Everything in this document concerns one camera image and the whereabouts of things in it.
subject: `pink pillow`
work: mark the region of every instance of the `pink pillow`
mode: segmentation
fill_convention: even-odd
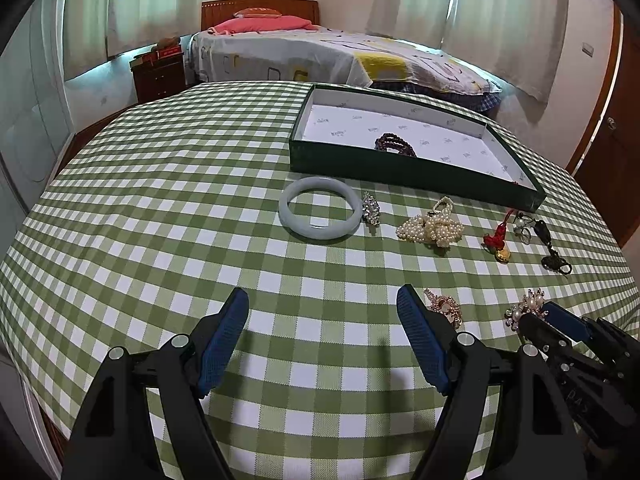
[[[213,34],[238,34],[240,32],[266,32],[268,30],[317,30],[310,20],[297,16],[279,16],[277,18],[233,18],[208,29]]]

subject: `jade bangle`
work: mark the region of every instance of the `jade bangle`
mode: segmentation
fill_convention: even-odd
[[[333,191],[344,197],[353,209],[348,220],[340,220],[327,227],[316,227],[295,216],[289,209],[289,202],[303,191],[320,189]],[[293,232],[312,240],[333,240],[355,231],[362,218],[362,200],[356,192],[345,183],[327,176],[308,176],[289,184],[280,196],[278,204],[280,222]]]

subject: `blue gripper pad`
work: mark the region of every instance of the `blue gripper pad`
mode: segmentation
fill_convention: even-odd
[[[415,302],[405,286],[398,290],[396,307],[400,323],[425,380],[435,386],[441,394],[446,395],[449,390],[449,378],[445,371],[445,353],[424,319],[420,305]]]
[[[238,290],[202,354],[198,380],[201,397],[220,384],[248,316],[249,297],[244,290]]]
[[[545,321],[548,322],[549,325],[574,341],[584,342],[591,337],[585,323],[557,303],[547,301],[542,307],[542,310],[547,312]]]

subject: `jewelry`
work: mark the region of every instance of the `jewelry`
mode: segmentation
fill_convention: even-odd
[[[342,195],[353,209],[353,213],[347,220],[341,220],[328,227],[316,227],[309,222],[295,216],[289,209],[289,202],[293,197],[309,189],[322,189],[334,191]],[[332,240],[355,231],[362,218],[362,200],[356,192],[345,183],[328,178],[326,176],[308,176],[289,184],[280,196],[278,202],[278,215],[284,227],[293,232],[311,238],[312,240]]]
[[[529,245],[531,242],[531,231],[529,231],[529,226],[534,223],[535,220],[533,218],[522,212],[518,213],[513,221],[513,232],[525,245]]]
[[[444,209],[437,210],[442,204]],[[444,196],[426,215],[417,215],[404,222],[396,229],[396,234],[400,240],[420,243],[436,242],[438,247],[447,248],[452,242],[462,238],[463,231],[462,224],[451,218],[452,212],[453,202],[448,196]]]
[[[382,137],[376,139],[376,150],[379,152],[386,152],[388,148],[392,150],[398,150],[401,155],[415,156],[414,149],[396,134],[391,132],[385,132]]]
[[[504,317],[507,319],[505,322],[507,326],[511,327],[514,332],[518,331],[518,322],[520,318],[525,314],[534,314],[540,319],[544,320],[546,312],[542,310],[542,306],[545,304],[545,293],[538,289],[534,294],[529,289],[528,294],[524,294],[522,301],[516,306],[510,308],[504,313]]]
[[[554,270],[555,272],[559,272],[564,276],[568,276],[571,274],[574,267],[567,260],[562,258],[558,251],[553,248],[551,244],[551,233],[549,232],[549,228],[546,226],[544,220],[538,220],[533,227],[533,230],[540,238],[540,241],[546,245],[546,248],[549,250],[549,256],[545,256],[542,258],[542,266],[547,270]]]
[[[380,204],[368,191],[365,191],[362,197],[362,217],[364,221],[373,226],[380,225]]]
[[[513,209],[507,211],[507,215],[504,217],[502,223],[498,224],[498,227],[495,228],[495,234],[493,236],[484,235],[482,238],[482,241],[489,250],[494,249],[495,251],[500,251],[504,248],[504,235],[507,233],[507,220],[511,216],[511,213],[513,213]]]
[[[460,306],[456,303],[451,296],[436,296],[428,288],[424,289],[424,297],[431,301],[431,306],[427,308],[438,312],[445,316],[447,320],[453,325],[455,330],[460,328],[462,323],[462,313],[460,312]]]
[[[511,258],[511,251],[507,249],[506,245],[503,248],[501,248],[499,251],[495,251],[495,259],[502,264],[508,264],[510,258]]]

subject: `wooden nightstand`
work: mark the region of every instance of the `wooden nightstand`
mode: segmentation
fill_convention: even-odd
[[[131,69],[140,104],[176,95],[186,89],[183,55],[181,52]]]

